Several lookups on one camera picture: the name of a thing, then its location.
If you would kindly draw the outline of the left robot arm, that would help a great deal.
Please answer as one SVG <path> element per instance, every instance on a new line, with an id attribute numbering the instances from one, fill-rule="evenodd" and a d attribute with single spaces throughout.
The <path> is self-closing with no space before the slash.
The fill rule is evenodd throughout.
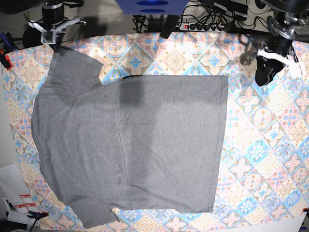
<path id="1" fill-rule="evenodd" d="M 307 75 L 304 62 L 299 61 L 294 47 L 295 30 L 305 26 L 309 16 L 307 0 L 257 0 L 262 9 L 269 6 L 274 15 L 267 18 L 268 40 L 257 50 L 255 81 L 261 87 L 273 81 L 283 68 L 289 68 L 292 77 Z"/>

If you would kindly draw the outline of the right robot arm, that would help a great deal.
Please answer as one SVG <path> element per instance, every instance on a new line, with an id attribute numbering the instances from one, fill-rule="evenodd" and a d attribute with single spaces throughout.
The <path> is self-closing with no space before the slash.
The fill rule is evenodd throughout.
<path id="1" fill-rule="evenodd" d="M 83 5 L 83 0 L 46 0 L 42 3 L 42 22 L 47 25 L 62 23 L 65 20 L 65 6 L 79 8 Z"/>

